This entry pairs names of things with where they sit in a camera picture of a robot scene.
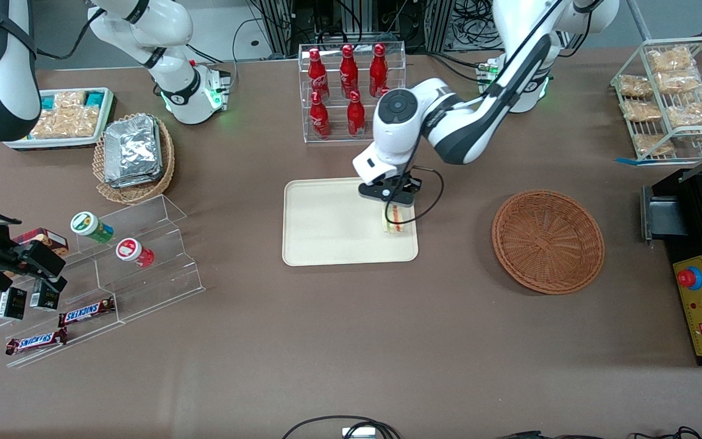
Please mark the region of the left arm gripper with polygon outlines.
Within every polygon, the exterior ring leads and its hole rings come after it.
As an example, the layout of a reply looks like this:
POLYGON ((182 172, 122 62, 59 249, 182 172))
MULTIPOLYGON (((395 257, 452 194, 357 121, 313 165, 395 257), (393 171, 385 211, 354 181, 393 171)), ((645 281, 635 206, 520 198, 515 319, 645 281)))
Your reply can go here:
POLYGON ((394 205, 409 207, 410 214, 417 214, 414 203, 421 186, 421 179, 404 173, 401 176, 381 178, 372 184, 361 183, 358 192, 363 198, 389 203, 385 204, 385 216, 393 216, 394 205))

